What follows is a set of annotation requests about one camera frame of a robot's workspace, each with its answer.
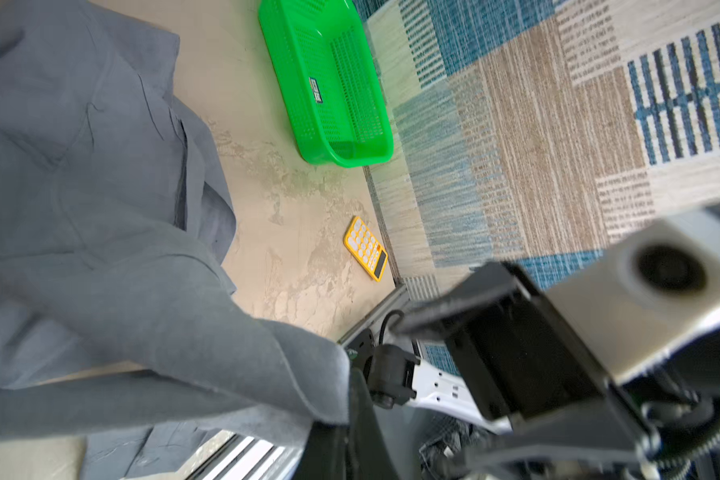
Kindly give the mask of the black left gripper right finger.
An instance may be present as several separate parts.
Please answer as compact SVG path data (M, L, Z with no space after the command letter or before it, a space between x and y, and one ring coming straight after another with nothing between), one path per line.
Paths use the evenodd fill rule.
M589 400L532 420L510 434L463 448L443 461L443 475L459 478L523 461L636 464L660 447L660 437L618 396Z

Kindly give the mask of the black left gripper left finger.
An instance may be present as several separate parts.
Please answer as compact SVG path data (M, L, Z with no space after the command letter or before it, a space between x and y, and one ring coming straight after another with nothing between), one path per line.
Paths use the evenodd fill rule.
M366 381L350 373L349 423L314 423L293 477L305 480L383 480L398 477L383 440Z

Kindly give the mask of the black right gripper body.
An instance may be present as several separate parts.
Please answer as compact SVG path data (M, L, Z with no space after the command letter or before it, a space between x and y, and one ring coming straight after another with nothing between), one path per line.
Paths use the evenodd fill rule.
M392 331L444 343L487 420L531 420L608 398L602 368L515 263L486 263Z

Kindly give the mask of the grey long sleeve shirt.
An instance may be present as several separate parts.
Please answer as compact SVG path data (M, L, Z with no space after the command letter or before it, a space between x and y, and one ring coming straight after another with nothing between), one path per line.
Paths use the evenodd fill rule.
M84 435L84 479L349 422L342 349L233 301L235 212L179 49L87 1L0 1L0 440Z

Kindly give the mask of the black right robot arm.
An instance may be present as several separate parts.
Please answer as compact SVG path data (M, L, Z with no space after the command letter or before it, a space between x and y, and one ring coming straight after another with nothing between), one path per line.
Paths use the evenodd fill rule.
M606 396L609 376L526 271L488 262L445 295L394 310L387 333L445 344L450 374L395 344L358 366L373 402L437 411L504 433Z

